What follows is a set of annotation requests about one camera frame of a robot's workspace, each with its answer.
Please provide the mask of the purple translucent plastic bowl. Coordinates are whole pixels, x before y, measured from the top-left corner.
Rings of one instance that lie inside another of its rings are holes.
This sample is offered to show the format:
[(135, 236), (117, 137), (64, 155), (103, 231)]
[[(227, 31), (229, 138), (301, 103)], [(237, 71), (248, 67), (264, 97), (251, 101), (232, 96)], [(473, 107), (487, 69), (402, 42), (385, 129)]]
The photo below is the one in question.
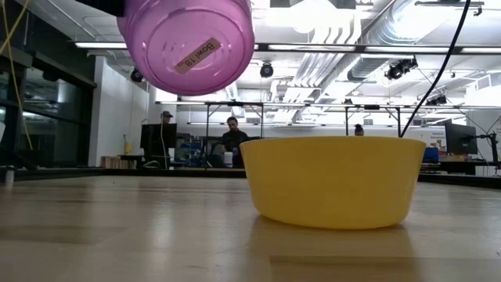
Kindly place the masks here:
[(254, 53), (251, 0), (124, 0), (117, 25), (139, 73), (181, 96), (232, 84)]

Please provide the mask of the yellow plastic bowl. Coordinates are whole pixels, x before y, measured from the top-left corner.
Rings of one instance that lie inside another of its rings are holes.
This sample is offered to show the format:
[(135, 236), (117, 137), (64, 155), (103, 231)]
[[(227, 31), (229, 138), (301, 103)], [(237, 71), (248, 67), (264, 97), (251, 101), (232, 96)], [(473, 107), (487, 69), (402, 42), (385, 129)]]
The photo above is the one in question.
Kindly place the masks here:
[(381, 136), (313, 136), (242, 143), (251, 199), (269, 219), (367, 230), (408, 215), (426, 145)]

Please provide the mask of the brown wooden slat stack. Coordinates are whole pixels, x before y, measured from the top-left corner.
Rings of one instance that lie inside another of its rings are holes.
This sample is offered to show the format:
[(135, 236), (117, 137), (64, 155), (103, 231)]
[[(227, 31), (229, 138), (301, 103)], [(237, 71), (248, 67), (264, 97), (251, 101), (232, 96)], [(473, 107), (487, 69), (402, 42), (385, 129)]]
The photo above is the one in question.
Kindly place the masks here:
[(100, 158), (100, 166), (105, 169), (136, 169), (137, 162), (124, 157), (102, 156)]

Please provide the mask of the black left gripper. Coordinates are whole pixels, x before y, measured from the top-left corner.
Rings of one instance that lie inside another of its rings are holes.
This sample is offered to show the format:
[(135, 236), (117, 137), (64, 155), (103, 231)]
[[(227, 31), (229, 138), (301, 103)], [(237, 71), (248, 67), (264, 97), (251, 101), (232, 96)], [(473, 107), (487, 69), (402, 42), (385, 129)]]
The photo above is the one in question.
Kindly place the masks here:
[(98, 9), (112, 16), (123, 16), (125, 0), (76, 0), (77, 2)]

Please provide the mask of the black bar with light strips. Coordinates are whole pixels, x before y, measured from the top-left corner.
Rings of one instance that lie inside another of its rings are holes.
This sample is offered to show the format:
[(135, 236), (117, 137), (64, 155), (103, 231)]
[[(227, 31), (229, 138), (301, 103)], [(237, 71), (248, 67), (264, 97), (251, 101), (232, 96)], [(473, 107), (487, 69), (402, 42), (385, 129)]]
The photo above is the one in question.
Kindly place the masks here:
[[(256, 52), (320, 52), (320, 53), (370, 53), (370, 54), (422, 54), (422, 55), (445, 55), (449, 51), (448, 46), (441, 45), (320, 45), (320, 44), (254, 44)], [(455, 45), (453, 55), (459, 56), (501, 56), (501, 45)]]

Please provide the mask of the silver ceiling ventilation duct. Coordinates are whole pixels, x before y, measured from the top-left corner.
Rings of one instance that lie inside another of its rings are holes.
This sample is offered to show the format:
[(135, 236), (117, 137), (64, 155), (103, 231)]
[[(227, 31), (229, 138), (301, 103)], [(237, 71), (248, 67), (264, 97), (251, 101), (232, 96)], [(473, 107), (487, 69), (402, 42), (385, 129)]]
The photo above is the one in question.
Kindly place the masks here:
[(432, 0), (395, 0), (363, 31), (362, 45), (415, 45), (443, 24), (451, 15), (450, 8), (416, 4)]

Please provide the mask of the black background workstation frame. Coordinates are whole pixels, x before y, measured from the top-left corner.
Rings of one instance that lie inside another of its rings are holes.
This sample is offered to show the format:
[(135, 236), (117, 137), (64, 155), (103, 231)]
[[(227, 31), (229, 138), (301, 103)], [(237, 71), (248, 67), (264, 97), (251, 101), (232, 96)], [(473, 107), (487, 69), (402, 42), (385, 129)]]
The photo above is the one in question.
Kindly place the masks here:
[(401, 109), (410, 109), (413, 110), (413, 114), (416, 114), (419, 110), (424, 109), (453, 109), (459, 110), (461, 106), (411, 106), (411, 105), (380, 105), (380, 104), (345, 104), (345, 103), (263, 103), (263, 102), (242, 102), (242, 101), (219, 101), (219, 102), (200, 102), (200, 101), (157, 101), (156, 104), (161, 105), (176, 105), (176, 106), (199, 106), (204, 105), (208, 109), (211, 106), (225, 106), (225, 107), (260, 107), (261, 111), (258, 112), (258, 115), (261, 117), (261, 123), (259, 124), (261, 127), (264, 126), (264, 109), (266, 107), (271, 108), (304, 108), (304, 107), (319, 107), (323, 110), (328, 110), (330, 108), (343, 108), (344, 112), (347, 113), (350, 108), (362, 109), (362, 110), (386, 110), (386, 109), (394, 109), (398, 112), (396, 120), (398, 122), (398, 134), (402, 133), (401, 126)]

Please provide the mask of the black ceiling spotlight cluster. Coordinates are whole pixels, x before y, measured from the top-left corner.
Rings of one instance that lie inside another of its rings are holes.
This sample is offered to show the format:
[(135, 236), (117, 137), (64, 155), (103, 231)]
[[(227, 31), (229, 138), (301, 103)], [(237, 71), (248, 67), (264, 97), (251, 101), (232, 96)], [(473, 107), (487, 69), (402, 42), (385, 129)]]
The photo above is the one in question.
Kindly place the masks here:
[(399, 60), (398, 62), (389, 65), (389, 68), (384, 73), (384, 76), (388, 80), (398, 80), (403, 75), (409, 73), (412, 69), (417, 67), (418, 63), (415, 57), (412, 59)]

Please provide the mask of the black computer monitor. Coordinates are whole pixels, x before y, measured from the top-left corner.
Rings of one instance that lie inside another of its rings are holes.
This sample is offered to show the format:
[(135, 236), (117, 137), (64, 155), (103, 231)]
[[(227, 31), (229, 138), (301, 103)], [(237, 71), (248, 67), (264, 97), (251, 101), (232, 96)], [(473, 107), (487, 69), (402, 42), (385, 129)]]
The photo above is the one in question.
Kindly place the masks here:
[(450, 154), (477, 154), (476, 128), (447, 123), (445, 125), (447, 152)]
[(140, 147), (147, 157), (163, 156), (175, 148), (177, 135), (176, 124), (151, 124), (141, 128)]

